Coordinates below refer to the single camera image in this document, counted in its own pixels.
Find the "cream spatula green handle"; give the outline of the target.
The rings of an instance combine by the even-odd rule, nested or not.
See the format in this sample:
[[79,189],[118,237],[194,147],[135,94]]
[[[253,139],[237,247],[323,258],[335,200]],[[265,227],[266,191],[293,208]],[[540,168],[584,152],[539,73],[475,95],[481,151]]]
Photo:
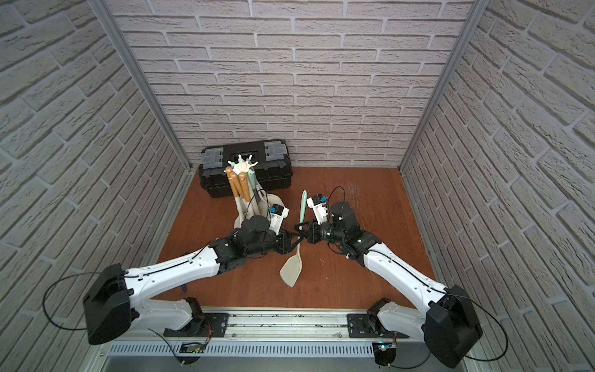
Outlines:
[[[299,223],[303,223],[303,221],[305,221],[306,204],[307,191],[303,190]],[[290,288],[294,288],[302,272],[302,256],[300,244],[297,245],[295,250],[296,254],[294,256],[289,257],[288,260],[285,262],[284,266],[280,269],[280,278],[285,283],[285,285],[289,286]]]

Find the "cream utensil rack stand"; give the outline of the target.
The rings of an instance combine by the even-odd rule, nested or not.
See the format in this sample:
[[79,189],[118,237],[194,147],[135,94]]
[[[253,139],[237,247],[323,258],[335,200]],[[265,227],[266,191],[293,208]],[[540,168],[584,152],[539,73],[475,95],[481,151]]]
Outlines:
[[240,228],[245,220],[254,215],[267,217],[274,204],[284,206],[281,198],[265,192],[257,180],[255,167],[259,162],[253,161],[252,157],[249,155],[244,158],[240,154],[237,161],[228,161],[229,166],[225,169],[238,212],[235,228]]

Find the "cream spatula wooden handle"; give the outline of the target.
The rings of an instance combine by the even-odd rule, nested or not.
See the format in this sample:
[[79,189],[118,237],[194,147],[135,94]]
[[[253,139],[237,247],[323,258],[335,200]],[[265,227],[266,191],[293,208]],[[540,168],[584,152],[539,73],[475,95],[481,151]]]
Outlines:
[[229,185],[231,187],[233,196],[235,198],[235,203],[236,203],[236,208],[239,214],[239,219],[240,221],[242,221],[243,218],[243,210],[242,210],[242,203],[241,203],[241,199],[242,199],[242,195],[241,195],[241,191],[240,191],[240,185],[238,183],[239,179],[237,178],[237,174],[232,170],[231,167],[227,167],[225,169],[227,178],[229,180]]

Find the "grey spatula green handle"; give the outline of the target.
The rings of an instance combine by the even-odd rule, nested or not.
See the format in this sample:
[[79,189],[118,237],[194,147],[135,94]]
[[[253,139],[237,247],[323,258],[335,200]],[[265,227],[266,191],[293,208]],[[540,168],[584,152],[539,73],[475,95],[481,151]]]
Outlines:
[[254,205],[254,208],[259,210],[260,215],[266,214],[268,211],[266,200],[267,194],[257,181],[256,173],[253,170],[248,171],[248,181],[253,192],[252,204]]

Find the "cream slotted turner wooden handle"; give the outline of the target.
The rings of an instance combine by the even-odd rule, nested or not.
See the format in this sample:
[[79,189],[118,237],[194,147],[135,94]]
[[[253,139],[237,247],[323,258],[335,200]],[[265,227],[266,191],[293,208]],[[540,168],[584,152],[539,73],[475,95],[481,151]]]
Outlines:
[[244,219],[248,219],[249,217],[253,216],[253,209],[251,205],[252,196],[249,191],[247,175],[245,172],[240,172],[238,173],[237,178],[239,179],[238,183],[240,185],[240,191],[242,195],[241,200],[243,201],[243,209],[245,213]]

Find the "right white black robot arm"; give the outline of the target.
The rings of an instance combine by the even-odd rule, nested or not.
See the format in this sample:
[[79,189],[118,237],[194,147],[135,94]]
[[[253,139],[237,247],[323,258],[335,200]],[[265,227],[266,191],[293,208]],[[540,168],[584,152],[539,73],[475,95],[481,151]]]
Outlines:
[[315,218],[301,220],[295,229],[311,244],[325,241],[339,253],[382,277],[403,294],[411,308],[380,301],[372,318],[388,332],[422,341],[431,355],[449,368],[467,358],[483,336],[477,310],[481,307],[458,285],[451,288],[412,267],[380,238],[362,229],[347,201],[332,206],[325,196],[315,195],[302,202]]

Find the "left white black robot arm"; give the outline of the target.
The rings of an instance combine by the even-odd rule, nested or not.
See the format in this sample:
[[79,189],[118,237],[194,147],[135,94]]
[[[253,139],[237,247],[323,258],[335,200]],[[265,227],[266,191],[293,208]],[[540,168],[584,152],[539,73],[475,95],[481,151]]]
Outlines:
[[274,229],[254,216],[226,237],[176,259],[125,270],[113,264],[97,274],[82,299],[88,342],[101,345],[136,329],[163,330],[166,336],[204,336],[207,322],[198,300],[162,301],[158,295],[243,266],[271,252],[289,254],[300,233]]

